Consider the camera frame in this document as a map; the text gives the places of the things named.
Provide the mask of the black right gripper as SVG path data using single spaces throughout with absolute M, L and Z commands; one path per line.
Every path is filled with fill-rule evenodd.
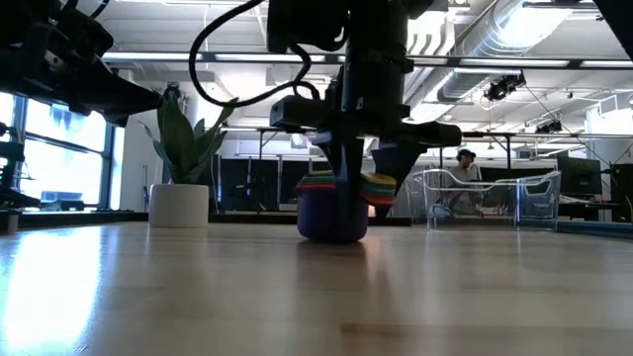
M 270 113 L 270 125 L 288 133 L 308 128 L 354 136 L 332 138 L 323 145 L 343 220 L 355 215 L 358 200 L 364 140 L 357 136 L 415 143 L 380 144 L 372 150 L 375 172 L 396 180 L 395 196 L 418 158 L 427 152 L 425 146 L 457 146 L 462 142 L 462 132 L 454 125 L 405 123 L 410 107 L 401 99 L 403 76 L 398 72 L 394 78 L 387 78 L 375 69 L 366 74 L 366 69 L 371 69 L 369 62 L 346 62 L 326 89 L 324 99 L 286 96 Z

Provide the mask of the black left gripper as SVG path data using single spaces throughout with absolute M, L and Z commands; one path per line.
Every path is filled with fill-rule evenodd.
M 107 68 L 101 58 L 113 44 L 101 24 L 76 9 L 20 9 L 0 21 L 0 91 L 125 127 L 130 116 L 159 108 L 162 96 Z

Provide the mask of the clear plastic basket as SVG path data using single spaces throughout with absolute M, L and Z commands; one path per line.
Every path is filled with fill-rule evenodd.
M 555 229 L 561 173 L 494 182 L 464 180 L 445 169 L 406 182 L 412 222 L 429 229 Z

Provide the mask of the green snake plant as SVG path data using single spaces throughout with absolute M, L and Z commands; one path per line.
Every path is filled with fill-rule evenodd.
M 226 136 L 221 126 L 233 111 L 234 108 L 222 108 L 215 123 L 209 128 L 204 119 L 192 126 L 181 110 L 180 100 L 168 101 L 162 98 L 162 104 L 156 113 L 158 135 L 145 123 L 139 124 L 150 137 L 173 184 L 210 186 L 213 179 L 212 160 Z

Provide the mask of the person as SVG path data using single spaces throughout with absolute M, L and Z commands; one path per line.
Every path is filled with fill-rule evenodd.
M 466 191 L 469 182 L 482 180 L 475 158 L 473 151 L 460 149 L 456 155 L 457 165 L 449 169 L 449 174 L 443 175 L 444 185 L 455 188 L 455 191 L 444 191 L 440 202 L 454 215 L 484 215 L 479 209 L 479 194 Z

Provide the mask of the white plant pot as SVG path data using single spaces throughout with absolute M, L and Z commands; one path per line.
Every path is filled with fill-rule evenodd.
M 150 227 L 198 228 L 208 224 L 209 187 L 154 184 L 149 193 Z

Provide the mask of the black partition panels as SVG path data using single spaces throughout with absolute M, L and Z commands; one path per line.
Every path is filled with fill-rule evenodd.
M 227 159 L 220 163 L 219 206 L 229 211 L 279 211 L 296 204 L 296 185 L 313 171 L 329 170 L 326 161 Z

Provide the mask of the long overhead light bar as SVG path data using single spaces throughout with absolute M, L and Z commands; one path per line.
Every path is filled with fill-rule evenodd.
M 179 62 L 186 63 L 185 52 L 107 52 L 106 62 Z M 537 57 L 471 57 L 412 55 L 416 67 L 451 68 L 519 68 L 537 70 L 633 70 L 633 61 L 613 58 L 537 58 Z M 248 52 L 202 52 L 196 56 L 199 63 L 300 63 L 296 54 L 270 54 Z

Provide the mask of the black equipment stand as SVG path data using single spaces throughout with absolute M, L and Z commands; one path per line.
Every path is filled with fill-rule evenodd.
M 0 210 L 38 208 L 41 201 L 20 193 L 14 183 L 18 165 L 26 161 L 25 144 L 14 127 L 0 122 Z

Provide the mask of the black background table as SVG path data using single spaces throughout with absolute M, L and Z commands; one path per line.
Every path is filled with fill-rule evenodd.
M 459 148 L 474 150 L 482 166 L 555 167 L 559 156 L 607 165 L 633 160 L 633 134 L 466 132 Z

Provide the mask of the black monitor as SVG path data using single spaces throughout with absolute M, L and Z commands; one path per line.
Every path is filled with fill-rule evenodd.
M 561 192 L 565 195 L 600 195 L 601 167 L 598 160 L 558 157 L 561 172 Z

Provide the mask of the black aluminium table frame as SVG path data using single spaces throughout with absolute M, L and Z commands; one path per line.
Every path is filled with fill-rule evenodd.
M 148 223 L 149 213 L 137 212 L 0 212 L 0 233 L 14 229 L 52 228 L 58 226 L 97 225 L 105 223 Z M 209 223 L 296 224 L 296 215 L 212 214 L 205 222 L 170 222 L 158 218 L 154 227 L 205 227 Z

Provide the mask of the silver ceiling duct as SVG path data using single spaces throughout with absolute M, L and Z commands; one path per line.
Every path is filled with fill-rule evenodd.
M 493 8 L 456 45 L 458 56 L 523 56 L 543 42 L 573 13 L 572 9 L 524 7 L 536 0 L 497 0 Z M 440 102 L 456 102 L 489 77 L 482 73 L 436 70 L 433 93 Z

